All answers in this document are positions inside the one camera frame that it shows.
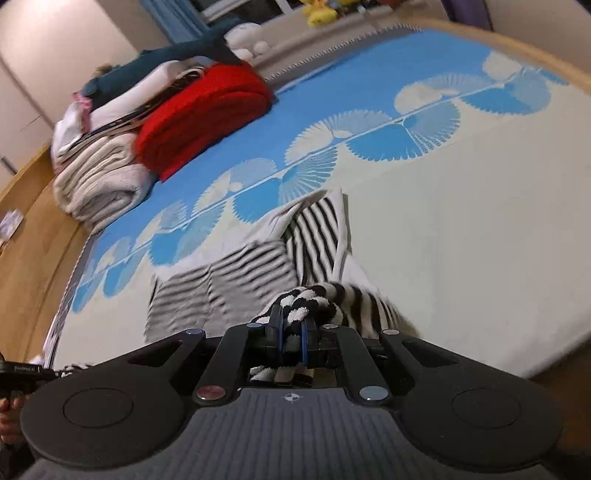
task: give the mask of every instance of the wooden bed frame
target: wooden bed frame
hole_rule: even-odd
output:
[[[542,66],[591,95],[591,75],[531,45],[499,34],[430,18],[401,20],[486,44]],[[51,191],[48,147],[0,193],[0,215],[19,209],[23,224],[0,256],[0,351],[7,360],[27,361],[41,353],[45,337],[88,231],[63,213]],[[536,381],[550,390],[566,414],[561,445],[591,451],[591,346],[563,359]]]

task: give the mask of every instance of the stack of folded clothes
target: stack of folded clothes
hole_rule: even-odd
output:
[[[223,42],[232,27],[142,52],[74,94],[51,145],[54,197],[65,212],[100,231],[144,200],[156,174],[168,178],[269,109],[265,83]]]

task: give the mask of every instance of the white stuffed toy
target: white stuffed toy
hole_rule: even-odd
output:
[[[234,55],[244,61],[251,61],[270,49],[269,44],[262,39],[262,27],[256,23],[237,25],[224,38]]]

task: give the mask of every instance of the black handheld controller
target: black handheld controller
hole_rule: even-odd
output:
[[[13,391],[33,393],[41,384],[58,377],[53,370],[39,365],[7,362],[0,353],[0,398],[10,398]]]
[[[397,478],[550,480],[561,435],[539,386],[397,330],[362,339],[302,324],[190,329],[40,388],[22,431],[24,480]],[[304,362],[330,388],[262,388],[248,371]]]

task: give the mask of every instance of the window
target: window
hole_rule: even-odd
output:
[[[233,14],[258,24],[301,5],[299,0],[191,0],[191,3],[208,23]]]

